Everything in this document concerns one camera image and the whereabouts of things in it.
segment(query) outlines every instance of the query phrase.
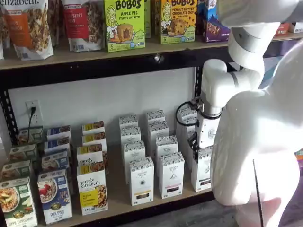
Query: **snack box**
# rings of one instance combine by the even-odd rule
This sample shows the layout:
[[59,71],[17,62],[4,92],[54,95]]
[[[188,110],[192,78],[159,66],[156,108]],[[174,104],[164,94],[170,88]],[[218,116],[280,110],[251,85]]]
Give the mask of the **snack box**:
[[11,161],[31,159],[37,161],[37,145],[25,145],[10,149],[9,159]]
[[159,189],[163,199],[182,194],[183,177],[184,159],[180,152],[161,156]]
[[193,159],[191,170],[191,183],[195,192],[211,188],[210,161],[213,146],[202,148],[198,152],[198,160]]
[[107,151],[105,132],[82,136],[83,146],[101,144],[102,151]]
[[120,129],[129,127],[129,126],[138,127],[139,124],[138,124],[137,115],[131,114],[131,115],[127,115],[124,117],[120,117],[119,126],[120,126]]
[[156,168],[159,175],[160,157],[178,152],[178,140],[175,135],[156,138]]
[[28,128],[19,130],[18,140],[20,144],[41,143],[44,141],[42,126],[33,127],[29,129],[28,142],[27,142],[27,135],[28,135]]
[[160,0],[161,44],[195,40],[197,0]]
[[126,184],[129,183],[129,163],[143,157],[145,157],[145,146],[143,141],[135,141],[123,145],[123,161]]
[[132,206],[152,202],[154,164],[151,157],[131,161],[129,172]]
[[108,209],[103,162],[77,167],[77,181],[82,215]]
[[145,47],[144,1],[104,0],[108,52]]
[[30,177],[0,183],[1,208],[8,227],[38,225]]
[[51,140],[44,143],[44,154],[50,155],[59,150],[67,150],[67,154],[71,157],[70,139],[68,137],[60,138],[57,140]]
[[82,135],[83,136],[100,133],[100,132],[105,132],[103,121],[85,124],[82,126]]
[[58,140],[64,137],[71,139],[71,126],[65,125],[56,128],[50,128],[47,130],[47,140]]
[[47,225],[72,217],[66,169],[41,173],[37,185]]

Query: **granola bag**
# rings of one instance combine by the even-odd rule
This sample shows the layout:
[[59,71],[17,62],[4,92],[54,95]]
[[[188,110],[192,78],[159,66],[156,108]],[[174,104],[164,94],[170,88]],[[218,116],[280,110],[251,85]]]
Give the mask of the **granola bag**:
[[1,2],[10,38],[21,60],[40,60],[53,55],[47,9],[47,0]]
[[62,0],[70,50],[101,50],[104,46],[102,0]]

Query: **bobo's apple pie box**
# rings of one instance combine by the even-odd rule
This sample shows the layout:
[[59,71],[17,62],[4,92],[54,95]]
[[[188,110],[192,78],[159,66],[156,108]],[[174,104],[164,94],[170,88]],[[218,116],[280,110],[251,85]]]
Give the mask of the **bobo's apple pie box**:
[[108,52],[145,47],[144,0],[104,0]]

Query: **white box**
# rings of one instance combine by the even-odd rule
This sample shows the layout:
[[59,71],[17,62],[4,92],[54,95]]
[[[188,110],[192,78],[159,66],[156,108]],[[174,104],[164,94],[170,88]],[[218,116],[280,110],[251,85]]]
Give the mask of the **white box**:
[[64,137],[68,137],[71,139],[71,126],[65,125],[56,128],[50,128],[47,130],[47,140],[57,140]]
[[151,157],[131,161],[129,171],[132,206],[152,202],[154,164]]
[[148,156],[152,158],[156,157],[156,138],[169,135],[169,127],[166,121],[163,122],[152,122],[148,125]]
[[163,199],[182,194],[183,177],[184,159],[180,152],[161,156],[159,189]]
[[124,174],[126,184],[129,183],[129,163],[145,157],[143,141],[135,141],[123,145]]
[[77,181],[82,215],[108,209],[103,162],[77,167]]
[[103,121],[82,125],[82,135],[83,136],[90,135],[90,134],[96,134],[96,133],[100,133],[100,132],[105,132]]
[[211,188],[210,183],[210,161],[213,146],[199,150],[198,160],[193,159],[191,170],[191,183],[196,192]]
[[82,136],[83,146],[102,145],[102,151],[107,151],[105,132]]
[[133,126],[133,127],[138,127],[138,119],[137,115],[135,114],[130,114],[124,117],[119,118],[119,126],[120,129],[128,127],[128,126]]
[[159,175],[159,163],[162,155],[169,155],[178,152],[178,140],[175,135],[156,138],[156,169]]

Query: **cereal box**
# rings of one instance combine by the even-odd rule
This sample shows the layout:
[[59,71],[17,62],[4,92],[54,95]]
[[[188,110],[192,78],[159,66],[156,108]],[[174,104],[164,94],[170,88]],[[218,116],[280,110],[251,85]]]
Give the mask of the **cereal box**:
[[161,156],[159,189],[163,199],[182,194],[183,176],[184,159],[180,152]]
[[47,225],[72,216],[66,169],[41,173],[37,184]]
[[82,126],[82,135],[83,136],[86,136],[89,134],[100,133],[100,132],[105,132],[103,121],[94,122],[91,124],[85,124]]
[[193,42],[197,0],[160,0],[161,44]]
[[131,161],[129,172],[132,206],[152,202],[154,165],[151,157]]
[[77,167],[82,215],[108,209],[103,162]]
[[104,0],[108,52],[145,47],[143,0]]
[[47,140],[57,140],[64,137],[71,139],[71,126],[65,125],[56,128],[50,128],[47,130]]
[[30,177],[0,183],[0,203],[6,225],[34,227],[38,225]]

